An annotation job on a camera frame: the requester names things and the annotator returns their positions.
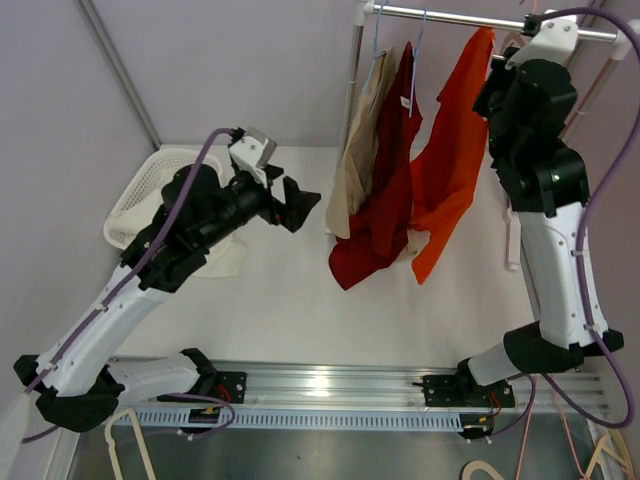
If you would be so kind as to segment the beige plastic hanger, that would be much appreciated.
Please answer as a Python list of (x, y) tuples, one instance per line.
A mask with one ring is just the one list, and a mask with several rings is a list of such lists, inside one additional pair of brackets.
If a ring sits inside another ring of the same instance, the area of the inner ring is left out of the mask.
[(508, 32), (499, 48), (499, 53), (503, 57), (513, 55), (517, 50), (525, 46), (529, 42), (526, 36), (519, 32)]

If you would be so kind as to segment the dark red t-shirt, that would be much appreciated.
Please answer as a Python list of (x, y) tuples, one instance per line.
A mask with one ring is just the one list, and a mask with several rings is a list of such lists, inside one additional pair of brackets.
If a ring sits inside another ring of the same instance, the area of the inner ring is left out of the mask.
[(377, 121), (379, 146), (373, 166), (372, 190), (360, 210), (350, 218), (355, 236), (335, 240), (329, 269), (343, 290), (349, 290), (375, 272), (389, 267), (409, 242), (412, 211), (410, 153), (422, 124), (414, 104), (409, 118), (412, 49), (407, 43), (396, 58), (396, 75)]

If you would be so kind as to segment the white t-shirt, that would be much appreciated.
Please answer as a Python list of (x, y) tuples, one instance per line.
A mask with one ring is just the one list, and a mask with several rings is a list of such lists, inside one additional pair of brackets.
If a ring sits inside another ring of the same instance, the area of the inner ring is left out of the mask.
[[(104, 225), (106, 240), (116, 248), (126, 249), (151, 223), (161, 204), (160, 190), (156, 189), (130, 208), (112, 212)], [(234, 235), (229, 235), (210, 249), (205, 265), (194, 276), (202, 279), (235, 277), (240, 273), (245, 257), (246, 246)]]

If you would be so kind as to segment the orange t-shirt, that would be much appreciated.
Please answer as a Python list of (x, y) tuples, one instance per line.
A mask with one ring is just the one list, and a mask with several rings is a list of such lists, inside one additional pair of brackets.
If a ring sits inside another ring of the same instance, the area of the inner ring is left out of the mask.
[(486, 27), (468, 40), (437, 96), (440, 107), (429, 141), (411, 162), (409, 226), (429, 233), (428, 243), (412, 261), (420, 284), (431, 274), (473, 203), (488, 137), (487, 122), (473, 107), (485, 82), (494, 40), (494, 31)]

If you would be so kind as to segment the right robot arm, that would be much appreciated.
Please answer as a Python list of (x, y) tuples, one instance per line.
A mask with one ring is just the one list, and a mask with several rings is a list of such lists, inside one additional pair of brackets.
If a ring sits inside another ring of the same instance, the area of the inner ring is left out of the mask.
[(595, 285), (588, 241), (578, 237), (590, 191), (582, 157), (560, 138), (576, 99), (563, 65), (532, 59), (517, 67), (492, 61), (475, 101), (489, 126), (491, 167), (521, 223), (539, 318), (458, 364), (455, 392), (466, 404), (480, 403), (509, 377), (562, 373), (624, 345), (597, 310), (597, 296), (582, 303), (580, 266)]

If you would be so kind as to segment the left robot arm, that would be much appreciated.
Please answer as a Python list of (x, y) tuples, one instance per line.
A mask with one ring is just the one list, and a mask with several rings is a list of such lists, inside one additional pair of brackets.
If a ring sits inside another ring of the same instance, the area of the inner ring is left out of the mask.
[(270, 184), (241, 169), (222, 186), (216, 170), (203, 164), (180, 203), (191, 169), (181, 168), (162, 188), (161, 206), (122, 253), (102, 298), (89, 310), (91, 322), (76, 326), (49, 352), (16, 360), (14, 370), (37, 392), (35, 405), (47, 422), (83, 433), (147, 399), (220, 397), (223, 375), (197, 348), (140, 364), (116, 365), (110, 359), (150, 312), (205, 265), (216, 244), (256, 216), (294, 233), (321, 196), (284, 177), (284, 198), (278, 200)]

